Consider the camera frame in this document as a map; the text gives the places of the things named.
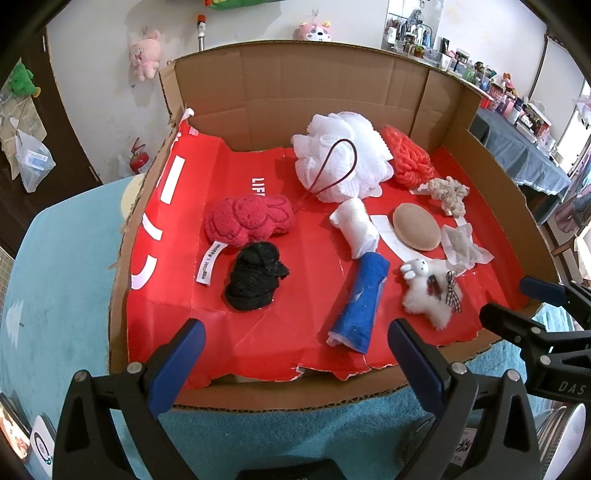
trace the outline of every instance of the curtain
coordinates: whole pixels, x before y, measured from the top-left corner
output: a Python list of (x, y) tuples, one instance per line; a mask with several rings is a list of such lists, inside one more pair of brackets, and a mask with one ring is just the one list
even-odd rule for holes
[(563, 204), (554, 214), (556, 225), (564, 233), (587, 225), (591, 216), (591, 146), (574, 172)]

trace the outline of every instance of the fire extinguisher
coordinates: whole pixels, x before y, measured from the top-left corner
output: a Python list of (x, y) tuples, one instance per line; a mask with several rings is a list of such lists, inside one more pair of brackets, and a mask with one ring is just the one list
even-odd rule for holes
[(129, 166), (136, 175), (148, 171), (150, 167), (150, 156), (143, 151), (146, 144), (138, 145), (138, 143), (139, 137), (135, 139), (134, 146), (131, 147), (131, 160), (129, 161)]

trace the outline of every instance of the red fuzzy plush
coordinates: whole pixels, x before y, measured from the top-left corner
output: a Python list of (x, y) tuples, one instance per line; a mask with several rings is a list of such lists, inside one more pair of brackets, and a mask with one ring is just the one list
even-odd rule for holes
[(429, 154), (415, 142), (390, 125), (384, 125), (379, 133), (394, 157), (394, 180), (400, 185), (415, 189), (435, 178)]
[(284, 195), (252, 194), (217, 202), (205, 219), (205, 234), (210, 242), (243, 247), (289, 232), (294, 221), (291, 202)]

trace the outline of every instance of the bottle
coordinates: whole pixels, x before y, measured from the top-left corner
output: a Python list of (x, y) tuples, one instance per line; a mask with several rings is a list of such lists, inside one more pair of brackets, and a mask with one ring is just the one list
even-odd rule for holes
[(505, 110), (506, 102), (507, 102), (507, 94), (504, 93), (503, 96), (501, 97), (501, 99), (499, 100), (499, 106), (496, 108), (496, 113), (500, 113), (501, 115), (503, 114), (503, 111)]
[(513, 106), (513, 110), (511, 110), (511, 113), (507, 117), (507, 121), (511, 125), (515, 125), (517, 123), (517, 119), (519, 118), (519, 113), (522, 110), (523, 110), (523, 100), (518, 98), (517, 100), (515, 100), (515, 105)]

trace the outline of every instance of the orange knitted fabric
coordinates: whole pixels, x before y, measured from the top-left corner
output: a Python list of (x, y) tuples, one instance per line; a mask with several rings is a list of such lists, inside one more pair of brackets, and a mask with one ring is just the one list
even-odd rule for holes
[(394, 157), (394, 180), (408, 189), (415, 189), (435, 177), (429, 154), (400, 130), (384, 125), (379, 131)]

